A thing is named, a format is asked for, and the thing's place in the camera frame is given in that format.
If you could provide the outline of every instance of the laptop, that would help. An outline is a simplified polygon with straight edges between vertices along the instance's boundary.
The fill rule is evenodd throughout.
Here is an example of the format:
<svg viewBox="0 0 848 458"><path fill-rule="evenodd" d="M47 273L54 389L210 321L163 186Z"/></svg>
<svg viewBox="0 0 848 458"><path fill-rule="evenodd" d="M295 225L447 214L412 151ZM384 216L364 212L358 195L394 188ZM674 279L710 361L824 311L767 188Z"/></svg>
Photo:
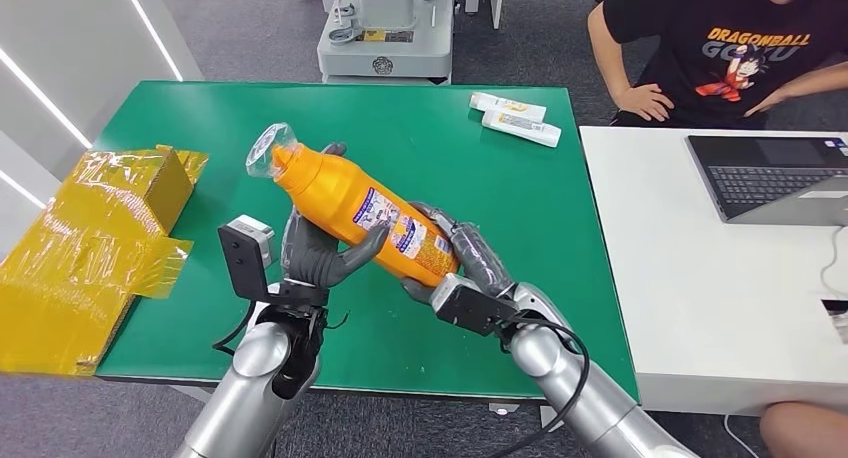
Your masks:
<svg viewBox="0 0 848 458"><path fill-rule="evenodd" d="M844 140L692 135L687 144L723 221L848 225Z"/></svg>

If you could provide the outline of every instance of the person's knee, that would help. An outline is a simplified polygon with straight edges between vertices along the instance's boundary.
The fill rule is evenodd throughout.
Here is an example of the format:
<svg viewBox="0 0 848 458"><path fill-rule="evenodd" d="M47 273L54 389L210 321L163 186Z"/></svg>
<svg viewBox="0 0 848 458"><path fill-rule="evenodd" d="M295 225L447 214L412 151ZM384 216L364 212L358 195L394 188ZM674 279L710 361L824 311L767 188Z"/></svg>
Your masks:
<svg viewBox="0 0 848 458"><path fill-rule="evenodd" d="M809 405L787 402L769 406L760 418L760 434L763 439L776 440L798 429L798 420Z"/></svg>
<svg viewBox="0 0 848 458"><path fill-rule="evenodd" d="M763 441L775 458L844 457L848 417L804 403L778 403L760 419Z"/></svg>

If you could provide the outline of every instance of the bottle label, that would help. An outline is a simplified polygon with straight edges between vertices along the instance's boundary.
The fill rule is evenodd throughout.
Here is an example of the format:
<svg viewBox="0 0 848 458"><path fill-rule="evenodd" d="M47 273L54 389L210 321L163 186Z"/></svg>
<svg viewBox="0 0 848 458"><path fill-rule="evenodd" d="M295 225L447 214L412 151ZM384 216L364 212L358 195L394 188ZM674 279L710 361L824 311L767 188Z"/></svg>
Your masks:
<svg viewBox="0 0 848 458"><path fill-rule="evenodd" d="M435 274L443 275L456 269L453 250L447 240L427 229L424 223L401 213L397 205L379 191L369 188L362 205L353 215L353 222L368 231L384 220L394 221L388 240L401 254Z"/></svg>
<svg viewBox="0 0 848 458"><path fill-rule="evenodd" d="M527 118L522 118L520 116L510 115L508 113L501 113L501 116L498 117L498 121L507 125L512 125L517 128L523 128L525 130L530 131L541 131L542 128L544 128L545 126L543 123L536 123L533 120L528 120Z"/></svg>

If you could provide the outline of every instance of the green table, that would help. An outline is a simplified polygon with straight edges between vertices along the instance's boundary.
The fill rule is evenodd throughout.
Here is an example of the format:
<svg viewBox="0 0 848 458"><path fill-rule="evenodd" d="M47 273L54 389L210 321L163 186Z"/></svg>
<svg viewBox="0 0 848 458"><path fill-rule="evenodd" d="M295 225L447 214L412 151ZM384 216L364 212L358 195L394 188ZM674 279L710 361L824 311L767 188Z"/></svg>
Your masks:
<svg viewBox="0 0 848 458"><path fill-rule="evenodd" d="M209 163L171 236L194 249L170 297L141 298L97 370L104 378L169 383L218 380L230 359L211 343L238 323L217 227L245 213L277 231L288 195L251 178L245 156L271 123L285 121L314 149L345 141L347 157L407 200L473 221L513 277L545 290L593 358L634 398L636 381L568 93L492 88L548 107L563 129L546 148L482 128L472 89L353 85L143 82L96 143L102 150L157 143L209 153ZM280 277L279 262L267 270ZM397 393L531 398L540 393L497 340L439 321L374 264L330 296L318 387Z"/></svg>

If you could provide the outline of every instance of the person's hand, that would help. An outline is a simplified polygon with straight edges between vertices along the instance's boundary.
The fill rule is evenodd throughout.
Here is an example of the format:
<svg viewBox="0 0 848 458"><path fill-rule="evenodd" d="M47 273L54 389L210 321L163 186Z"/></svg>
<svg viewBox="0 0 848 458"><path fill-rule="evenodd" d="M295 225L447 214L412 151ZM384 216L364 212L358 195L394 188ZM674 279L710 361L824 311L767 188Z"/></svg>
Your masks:
<svg viewBox="0 0 848 458"><path fill-rule="evenodd" d="M343 155L342 143L331 143L322 153ZM339 240L307 220L292 206L283 233L283 273L286 278L329 288L371 261L383 248L392 223L380 222L368 230L365 239L339 252Z"/></svg>
<svg viewBox="0 0 848 458"><path fill-rule="evenodd" d="M619 109L635 113L645 121L665 121L668 119L668 110L674 108L674 103L662 94L656 83L627 88L615 94L612 100Z"/></svg>
<svg viewBox="0 0 848 458"><path fill-rule="evenodd" d="M506 271L501 259L480 235L473 223L458 223L448 214L424 203L411 202L410 205L435 223L450 240L453 252L470 279L484 294L497 297L512 289L515 284ZM428 304L433 288L424 286L412 278L401 278L403 289L413 300Z"/></svg>
<svg viewBox="0 0 848 458"><path fill-rule="evenodd" d="M745 118L748 118L754 113L768 111L775 105L779 105L780 103L786 101L787 98L788 96L786 95L786 93L784 93L782 89L778 88L774 93L767 96L765 100L761 101L759 105L748 110L748 112L745 113Z"/></svg>

